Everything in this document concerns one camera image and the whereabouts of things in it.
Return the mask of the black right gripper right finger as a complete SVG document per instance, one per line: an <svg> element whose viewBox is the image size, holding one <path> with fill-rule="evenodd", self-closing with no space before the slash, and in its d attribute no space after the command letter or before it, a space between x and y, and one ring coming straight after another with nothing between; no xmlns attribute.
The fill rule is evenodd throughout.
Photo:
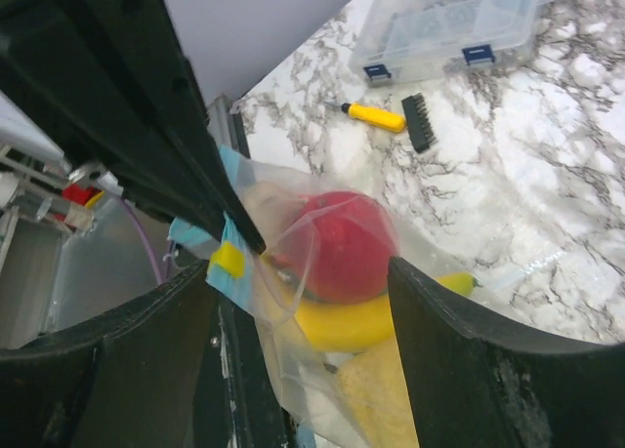
<svg viewBox="0 0 625 448"><path fill-rule="evenodd" d="M620 447L624 347L524 325L389 264L396 339L424 447Z"/></svg>

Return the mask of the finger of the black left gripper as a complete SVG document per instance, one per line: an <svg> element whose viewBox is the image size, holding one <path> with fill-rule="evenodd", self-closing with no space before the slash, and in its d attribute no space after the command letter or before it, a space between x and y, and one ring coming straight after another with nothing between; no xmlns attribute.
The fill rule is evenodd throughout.
<svg viewBox="0 0 625 448"><path fill-rule="evenodd" d="M266 245L235 194L164 0L1 0L1 89L152 214Z"/></svg>

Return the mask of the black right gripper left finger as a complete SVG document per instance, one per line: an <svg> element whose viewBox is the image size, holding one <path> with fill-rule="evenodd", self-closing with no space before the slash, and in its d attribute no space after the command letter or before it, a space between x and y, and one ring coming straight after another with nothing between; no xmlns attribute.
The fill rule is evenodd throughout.
<svg viewBox="0 0 625 448"><path fill-rule="evenodd" d="M181 447L216 294L197 262L134 300L1 352L4 447Z"/></svg>

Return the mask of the yellow toy lemon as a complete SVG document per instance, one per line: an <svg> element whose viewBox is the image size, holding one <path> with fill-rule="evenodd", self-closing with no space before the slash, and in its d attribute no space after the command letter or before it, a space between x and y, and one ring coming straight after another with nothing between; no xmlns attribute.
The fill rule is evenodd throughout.
<svg viewBox="0 0 625 448"><path fill-rule="evenodd" d="M370 446L419 445L396 338L345 362L338 380Z"/></svg>

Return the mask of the yellow toy banana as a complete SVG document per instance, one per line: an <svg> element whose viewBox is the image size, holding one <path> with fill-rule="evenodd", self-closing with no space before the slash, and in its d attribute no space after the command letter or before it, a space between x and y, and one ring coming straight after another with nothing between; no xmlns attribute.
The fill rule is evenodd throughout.
<svg viewBox="0 0 625 448"><path fill-rule="evenodd" d="M357 353L395 334L387 286L377 297L352 305L324 302L309 293L306 279L291 270L286 279L272 268L257 272L253 290L270 321L261 324L281 353Z"/></svg>

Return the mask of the clear zip top bag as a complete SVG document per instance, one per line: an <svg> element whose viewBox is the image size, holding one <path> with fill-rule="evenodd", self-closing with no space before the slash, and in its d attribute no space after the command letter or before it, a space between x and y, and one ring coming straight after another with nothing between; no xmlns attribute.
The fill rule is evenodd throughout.
<svg viewBox="0 0 625 448"><path fill-rule="evenodd" d="M388 292L392 258L515 319L505 297L563 254L540 246L536 258L499 255L492 272L470 271L362 192L228 147L219 159L265 250L233 220L210 234L178 219L169 236L207 260L207 283L254 319L280 405L341 447L420 443Z"/></svg>

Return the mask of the red toy apple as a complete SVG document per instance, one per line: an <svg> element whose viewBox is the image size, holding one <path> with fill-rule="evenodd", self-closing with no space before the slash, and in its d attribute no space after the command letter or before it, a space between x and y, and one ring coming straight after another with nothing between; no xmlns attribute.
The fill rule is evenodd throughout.
<svg viewBox="0 0 625 448"><path fill-rule="evenodd" d="M395 227L375 199L328 191L304 203L279 240L276 260L317 299L352 305L385 291L388 263L398 254Z"/></svg>

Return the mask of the toy garlic bulb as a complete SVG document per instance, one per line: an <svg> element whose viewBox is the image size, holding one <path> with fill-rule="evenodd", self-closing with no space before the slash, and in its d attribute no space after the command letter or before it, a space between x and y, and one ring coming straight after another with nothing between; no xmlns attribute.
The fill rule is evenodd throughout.
<svg viewBox="0 0 625 448"><path fill-rule="evenodd" d="M292 223L305 203L294 191L266 181L248 187L242 202L257 226Z"/></svg>

